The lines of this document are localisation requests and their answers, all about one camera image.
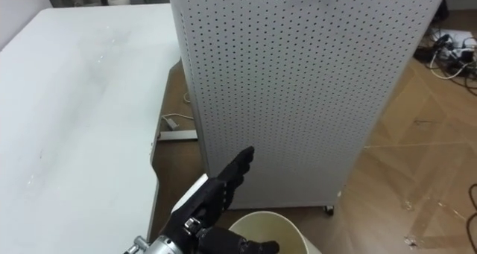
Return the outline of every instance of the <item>black cable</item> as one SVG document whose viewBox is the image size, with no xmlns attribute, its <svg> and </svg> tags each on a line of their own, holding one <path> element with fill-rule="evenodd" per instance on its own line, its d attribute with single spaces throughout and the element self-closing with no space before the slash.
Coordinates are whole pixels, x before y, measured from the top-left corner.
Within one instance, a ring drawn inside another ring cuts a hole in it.
<svg viewBox="0 0 477 254">
<path fill-rule="evenodd" d="M 432 47 L 434 42 L 442 37 L 442 27 L 439 22 L 431 23 L 429 28 L 424 34 L 424 38 L 427 41 L 427 46 Z"/>
<path fill-rule="evenodd" d="M 472 190 L 474 188 L 477 188 L 477 184 L 472 184 L 469 188 L 469 197 L 470 201 L 472 202 L 472 205 L 474 206 L 474 209 L 477 210 L 477 204 L 476 201 L 474 200 L 474 197 L 472 196 Z M 477 246 L 474 240 L 472 239 L 472 234 L 470 233 L 470 224 L 472 223 L 472 220 L 477 217 L 477 212 L 472 214 L 466 222 L 466 230 L 467 230 L 467 237 L 469 238 L 470 245 L 472 246 L 472 250 L 474 253 L 477 253 Z"/>
<path fill-rule="evenodd" d="M 468 77 L 464 77 L 464 84 L 461 84 L 461 83 L 455 81 L 455 79 L 456 78 L 450 79 L 450 81 L 455 83 L 458 86 L 464 87 L 471 95 L 474 95 L 474 96 L 477 97 L 477 92 L 473 91 L 473 89 L 477 89 L 477 87 L 471 87 L 471 86 L 468 85 L 468 82 L 467 82 L 469 80 Z"/>
</svg>

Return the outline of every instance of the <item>white bucket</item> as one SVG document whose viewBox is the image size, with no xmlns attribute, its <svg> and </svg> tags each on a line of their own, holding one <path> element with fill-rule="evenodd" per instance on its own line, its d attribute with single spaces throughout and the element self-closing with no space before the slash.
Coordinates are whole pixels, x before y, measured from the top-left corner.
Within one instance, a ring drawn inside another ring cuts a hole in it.
<svg viewBox="0 0 477 254">
<path fill-rule="evenodd" d="M 248 214 L 229 230 L 256 242 L 276 241 L 280 254 L 321 254 L 289 219 L 274 212 Z"/>
</svg>

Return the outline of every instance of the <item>robotic hand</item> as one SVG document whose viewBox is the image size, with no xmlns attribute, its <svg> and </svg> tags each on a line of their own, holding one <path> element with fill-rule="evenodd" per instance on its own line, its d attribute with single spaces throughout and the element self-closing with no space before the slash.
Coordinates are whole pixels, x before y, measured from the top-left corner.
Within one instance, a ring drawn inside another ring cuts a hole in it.
<svg viewBox="0 0 477 254">
<path fill-rule="evenodd" d="M 257 243 L 227 229 L 214 227 L 232 203 L 235 190 L 250 170 L 253 147 L 248 147 L 215 178 L 204 174 L 177 202 L 161 235 L 152 245 L 137 237 L 124 254 L 276 254 L 275 241 Z"/>
</svg>

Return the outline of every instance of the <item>cabinet caster wheel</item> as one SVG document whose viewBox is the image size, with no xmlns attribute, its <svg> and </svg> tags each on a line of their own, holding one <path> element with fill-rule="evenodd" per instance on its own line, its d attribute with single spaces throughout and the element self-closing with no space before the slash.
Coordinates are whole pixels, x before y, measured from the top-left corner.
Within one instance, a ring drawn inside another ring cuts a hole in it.
<svg viewBox="0 0 477 254">
<path fill-rule="evenodd" d="M 330 217 L 332 217 L 335 214 L 334 206 L 324 206 L 323 210 L 325 211 L 325 214 L 327 214 Z"/>
</svg>

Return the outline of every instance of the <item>power strip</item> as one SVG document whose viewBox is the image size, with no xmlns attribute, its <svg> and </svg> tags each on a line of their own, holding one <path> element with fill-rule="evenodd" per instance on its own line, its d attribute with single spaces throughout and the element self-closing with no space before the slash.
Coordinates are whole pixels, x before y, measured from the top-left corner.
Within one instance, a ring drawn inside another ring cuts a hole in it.
<svg viewBox="0 0 477 254">
<path fill-rule="evenodd" d="M 431 29 L 432 33 L 432 40 L 435 42 L 440 37 L 448 34 L 452 38 L 454 48 L 462 48 L 462 43 L 465 40 L 466 47 L 477 47 L 477 41 L 475 39 L 467 39 L 473 37 L 470 31 L 457 31 L 457 30 L 446 30 L 441 29 L 440 31 L 436 28 Z"/>
</svg>

